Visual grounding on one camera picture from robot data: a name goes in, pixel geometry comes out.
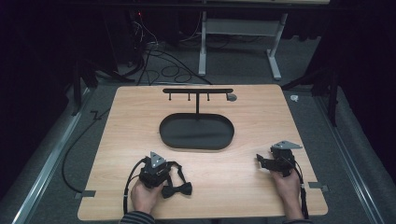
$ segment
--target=person's left hand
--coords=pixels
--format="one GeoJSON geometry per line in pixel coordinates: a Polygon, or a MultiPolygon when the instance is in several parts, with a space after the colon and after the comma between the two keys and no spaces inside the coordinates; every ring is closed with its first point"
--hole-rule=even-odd
{"type": "Polygon", "coordinates": [[[158,194],[162,189],[163,184],[156,188],[148,189],[140,180],[137,180],[131,191],[134,210],[150,214],[157,203],[158,194]]]}

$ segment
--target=desk leg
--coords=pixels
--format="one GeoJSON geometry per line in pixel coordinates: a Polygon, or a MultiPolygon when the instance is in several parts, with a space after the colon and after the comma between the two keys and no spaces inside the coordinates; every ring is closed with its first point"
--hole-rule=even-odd
{"type": "Polygon", "coordinates": [[[285,28],[287,17],[288,17],[287,13],[282,14],[282,18],[280,19],[279,25],[277,26],[274,45],[271,49],[267,50],[268,61],[270,63],[271,70],[272,70],[275,80],[281,79],[279,68],[277,67],[277,63],[276,63],[276,59],[275,59],[275,53],[276,53],[277,46],[279,45],[279,41],[280,41],[280,37],[282,36],[283,29],[285,28]]]}
{"type": "Polygon", "coordinates": [[[202,12],[201,51],[199,53],[198,75],[206,75],[206,12],[202,12]]]}

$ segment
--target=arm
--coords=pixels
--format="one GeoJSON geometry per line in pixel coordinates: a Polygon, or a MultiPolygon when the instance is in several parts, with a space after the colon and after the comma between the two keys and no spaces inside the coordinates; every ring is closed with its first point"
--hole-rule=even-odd
{"type": "Polygon", "coordinates": [[[297,173],[291,170],[289,176],[283,177],[278,172],[271,171],[275,180],[277,193],[282,199],[286,220],[284,223],[312,223],[305,220],[300,206],[300,180],[297,173]]]}
{"type": "Polygon", "coordinates": [[[157,203],[157,197],[162,188],[163,185],[148,189],[140,180],[137,180],[131,191],[134,211],[125,214],[120,224],[154,224],[155,220],[154,217],[151,216],[151,211],[157,203]]]}

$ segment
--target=gray carpet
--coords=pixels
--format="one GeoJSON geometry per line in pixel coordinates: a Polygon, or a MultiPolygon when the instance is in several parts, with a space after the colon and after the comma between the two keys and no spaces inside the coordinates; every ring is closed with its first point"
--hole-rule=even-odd
{"type": "MultiPolygon", "coordinates": [[[[318,43],[317,40],[305,42],[299,42],[297,39],[282,40],[276,53],[276,59],[283,77],[281,81],[274,81],[271,77],[269,63],[263,54],[263,51],[271,46],[271,41],[267,38],[257,40],[252,37],[235,36],[234,38],[230,44],[223,48],[219,48],[224,44],[221,40],[209,39],[210,48],[207,51],[205,78],[212,84],[287,84],[304,74],[318,43]]],[[[178,48],[160,45],[157,49],[172,54],[186,64],[190,70],[198,70],[199,47],[196,43],[187,42],[178,48]]],[[[153,50],[151,53],[166,57],[165,54],[158,51],[153,50]]],[[[166,66],[170,65],[172,64],[168,61],[152,56],[148,59],[147,69],[161,73],[166,66]]],[[[125,65],[120,66],[121,72],[127,69],[125,65]]],[[[176,68],[169,67],[163,71],[166,75],[174,74],[176,68]]],[[[142,84],[147,85],[147,82],[152,81],[156,76],[155,72],[148,72],[148,76],[146,74],[142,76],[142,84]]],[[[157,81],[164,84],[164,82],[175,82],[175,78],[159,77],[157,81]]],[[[205,83],[197,77],[193,77],[189,82],[205,83]]],[[[82,111],[78,125],[67,142],[65,149],[76,142],[67,157],[65,173],[66,178],[77,189],[84,189],[88,180],[94,156],[106,125],[106,116],[96,121],[82,136],[81,134],[93,122],[92,110],[97,110],[101,114],[111,107],[119,85],[121,84],[118,82],[100,81],[99,87],[93,91],[91,100],[82,111]]],[[[325,216],[311,218],[315,223],[325,224],[371,223],[337,150],[338,146],[332,136],[333,129],[327,125],[326,117],[320,112],[318,98],[311,96],[309,86],[299,86],[296,89],[284,91],[284,94],[318,181],[329,188],[328,191],[323,192],[329,206],[329,213],[325,216]],[[297,103],[290,100],[291,94],[299,95],[300,99],[297,103]]],[[[342,91],[338,95],[338,102],[336,130],[342,135],[346,147],[359,167],[367,189],[371,191],[375,204],[384,219],[383,223],[392,223],[396,218],[396,204],[392,200],[396,198],[395,186],[371,149],[359,123],[351,113],[342,91]]],[[[42,146],[37,149],[12,190],[1,202],[0,223],[11,223],[16,216],[21,203],[50,154],[53,142],[56,142],[57,135],[64,132],[64,123],[69,119],[70,111],[71,106],[59,119],[42,146]]],[[[35,211],[31,214],[30,223],[87,223],[78,220],[77,212],[80,199],[74,197],[74,191],[69,189],[62,180],[60,164],[51,177],[35,211]]],[[[258,220],[231,218],[227,219],[227,222],[275,224],[281,223],[283,219],[283,217],[260,218],[258,220]]],[[[118,223],[118,221],[98,223],[118,223]]]]}

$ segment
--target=black jewelry stand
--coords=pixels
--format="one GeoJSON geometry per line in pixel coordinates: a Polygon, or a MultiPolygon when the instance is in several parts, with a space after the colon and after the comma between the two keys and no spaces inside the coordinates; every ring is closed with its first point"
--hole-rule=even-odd
{"type": "Polygon", "coordinates": [[[200,94],[225,93],[227,101],[236,100],[232,89],[164,89],[172,100],[172,93],[195,94],[195,113],[176,113],[167,116],[160,125],[160,135],[169,147],[218,150],[233,140],[233,124],[219,114],[202,114],[199,111],[200,94]]]}

